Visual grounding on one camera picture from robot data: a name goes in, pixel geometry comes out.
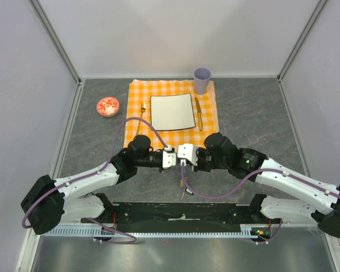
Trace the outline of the black key tag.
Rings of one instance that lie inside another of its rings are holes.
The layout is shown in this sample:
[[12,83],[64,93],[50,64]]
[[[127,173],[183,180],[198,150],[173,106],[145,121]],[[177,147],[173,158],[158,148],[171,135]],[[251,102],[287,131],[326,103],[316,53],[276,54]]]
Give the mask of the black key tag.
[[188,194],[190,194],[190,195],[192,195],[192,196],[194,195],[194,193],[191,192],[188,188],[185,189],[185,192],[188,193]]

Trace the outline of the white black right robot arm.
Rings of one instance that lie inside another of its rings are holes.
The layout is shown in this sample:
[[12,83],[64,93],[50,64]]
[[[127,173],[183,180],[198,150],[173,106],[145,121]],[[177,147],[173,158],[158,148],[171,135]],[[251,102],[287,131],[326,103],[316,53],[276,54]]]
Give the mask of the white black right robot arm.
[[251,148],[237,148],[221,133],[206,137],[194,152],[196,171],[228,171],[241,182],[274,187],[301,201],[299,214],[340,239],[340,184],[327,184],[295,172]]

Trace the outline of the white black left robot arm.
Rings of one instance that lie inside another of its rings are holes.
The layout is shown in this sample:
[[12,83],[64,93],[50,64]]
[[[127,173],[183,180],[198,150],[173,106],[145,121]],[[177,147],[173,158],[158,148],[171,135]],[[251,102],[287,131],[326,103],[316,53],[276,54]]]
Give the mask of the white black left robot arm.
[[64,219],[65,206],[79,197],[132,178],[138,167],[162,171],[176,164],[174,147],[167,145],[153,150],[150,144],[149,137],[138,135],[126,148],[96,168],[56,180],[49,175],[41,176],[20,204],[24,211],[22,226],[32,228],[37,235],[45,234]]

